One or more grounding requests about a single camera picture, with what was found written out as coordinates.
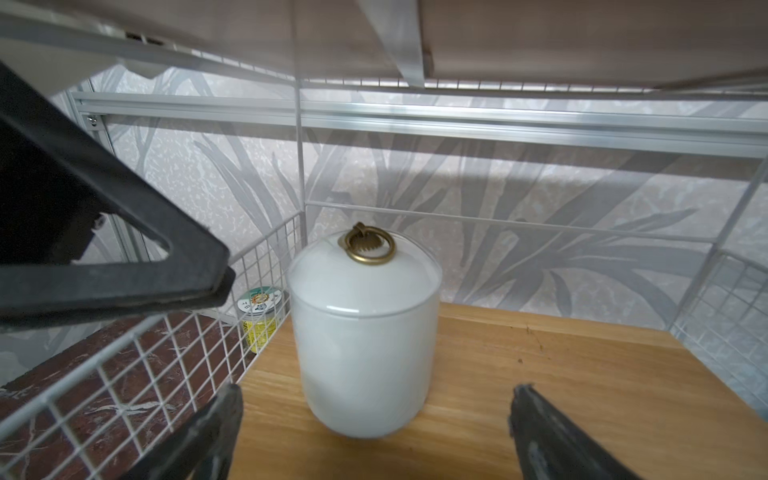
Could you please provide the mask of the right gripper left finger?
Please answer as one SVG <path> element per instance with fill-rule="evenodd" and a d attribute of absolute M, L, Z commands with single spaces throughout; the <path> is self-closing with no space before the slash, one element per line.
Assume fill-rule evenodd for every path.
<path fill-rule="evenodd" d="M 180 429 L 145 454 L 123 479 L 226 479 L 244 414 L 242 389 L 223 386 Z"/>

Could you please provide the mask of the white wire shelf rack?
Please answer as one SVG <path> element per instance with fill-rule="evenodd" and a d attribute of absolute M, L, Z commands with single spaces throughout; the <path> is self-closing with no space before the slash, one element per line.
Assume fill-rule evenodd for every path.
<path fill-rule="evenodd" d="M 115 479 L 227 384 L 233 479 L 517 479 L 531 383 L 646 479 L 767 475 L 763 1 L 5 1 L 10 68 L 219 239 L 220 306 L 87 323 L 1 389 L 5 479 Z M 443 271 L 407 425 L 332 432 L 291 295 L 237 300 L 363 222 Z"/>

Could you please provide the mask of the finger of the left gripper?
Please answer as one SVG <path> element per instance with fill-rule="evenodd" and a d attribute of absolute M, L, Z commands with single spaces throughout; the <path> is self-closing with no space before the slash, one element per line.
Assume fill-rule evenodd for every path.
<path fill-rule="evenodd" d="M 229 249 L 1 70 L 1 329 L 212 308 Z"/>

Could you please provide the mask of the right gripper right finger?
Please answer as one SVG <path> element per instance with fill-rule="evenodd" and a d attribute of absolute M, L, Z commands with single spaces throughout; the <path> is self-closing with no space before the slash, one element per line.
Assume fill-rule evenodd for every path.
<path fill-rule="evenodd" d="M 525 479 L 636 479 L 531 384 L 514 387 L 508 417 Z"/>

